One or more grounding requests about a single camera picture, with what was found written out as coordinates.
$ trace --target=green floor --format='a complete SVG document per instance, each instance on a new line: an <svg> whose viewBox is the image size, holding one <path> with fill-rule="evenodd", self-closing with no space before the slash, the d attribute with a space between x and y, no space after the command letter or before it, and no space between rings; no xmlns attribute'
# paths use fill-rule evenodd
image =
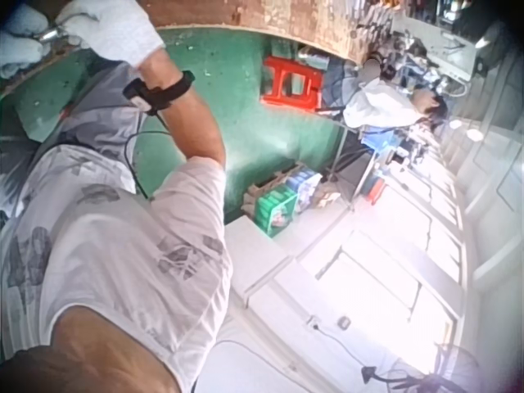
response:
<svg viewBox="0 0 524 393"><path fill-rule="evenodd" d="M182 69L196 76L196 90L217 118L228 153L226 217L237 215L242 194L252 183L268 178L294 160L320 169L336 147L332 123L302 111L259 102L262 61L270 53L289 55L292 44L261 34L226 29L166 30L169 54ZM14 100L30 137L44 139L55 126L61 108L75 97L88 78L87 51L77 52L20 86ZM162 129L149 119L145 129ZM154 191L173 167L183 161L168 137L138 139L138 177Z"/></svg>

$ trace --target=work glove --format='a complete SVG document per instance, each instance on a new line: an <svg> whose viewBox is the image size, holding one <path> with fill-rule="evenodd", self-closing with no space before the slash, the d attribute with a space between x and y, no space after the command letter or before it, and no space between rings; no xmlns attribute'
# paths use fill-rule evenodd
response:
<svg viewBox="0 0 524 393"><path fill-rule="evenodd" d="M25 4L18 7L0 30L0 78L11 78L49 53L49 45L30 38L48 27L46 17L40 12Z"/></svg>
<svg viewBox="0 0 524 393"><path fill-rule="evenodd" d="M138 67L164 41L135 0L74 0L56 23L100 57Z"/></svg>

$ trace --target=wooden board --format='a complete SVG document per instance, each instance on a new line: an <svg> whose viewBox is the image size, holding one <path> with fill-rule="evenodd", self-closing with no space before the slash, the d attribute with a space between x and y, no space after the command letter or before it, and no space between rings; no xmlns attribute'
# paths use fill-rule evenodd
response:
<svg viewBox="0 0 524 393"><path fill-rule="evenodd" d="M221 27L289 38L361 63L364 39L351 39L355 0L138 0L158 29ZM67 0L32 0L31 6L54 20ZM62 58L51 56L33 69L0 83L0 97Z"/></svg>

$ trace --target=green box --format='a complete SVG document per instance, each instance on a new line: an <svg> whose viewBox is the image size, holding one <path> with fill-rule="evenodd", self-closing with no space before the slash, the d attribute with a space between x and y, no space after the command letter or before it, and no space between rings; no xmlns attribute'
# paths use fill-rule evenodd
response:
<svg viewBox="0 0 524 393"><path fill-rule="evenodd" d="M269 237L280 233L292 220L298 195L285 184L256 200L255 224Z"/></svg>

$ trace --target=blue container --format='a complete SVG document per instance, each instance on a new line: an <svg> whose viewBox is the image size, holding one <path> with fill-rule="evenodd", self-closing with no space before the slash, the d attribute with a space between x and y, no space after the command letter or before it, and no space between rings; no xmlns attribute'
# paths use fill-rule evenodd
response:
<svg viewBox="0 0 524 393"><path fill-rule="evenodd" d="M390 141L395 134L394 129L386 133L377 133L382 130L384 129L379 127L369 127L368 133L364 134L361 141L364 145L372 148L379 155L390 146Z"/></svg>
<svg viewBox="0 0 524 393"><path fill-rule="evenodd" d="M287 178L286 185L298 195L296 213L301 213L309 207L311 197L321 178L321 174L309 168L303 168Z"/></svg>

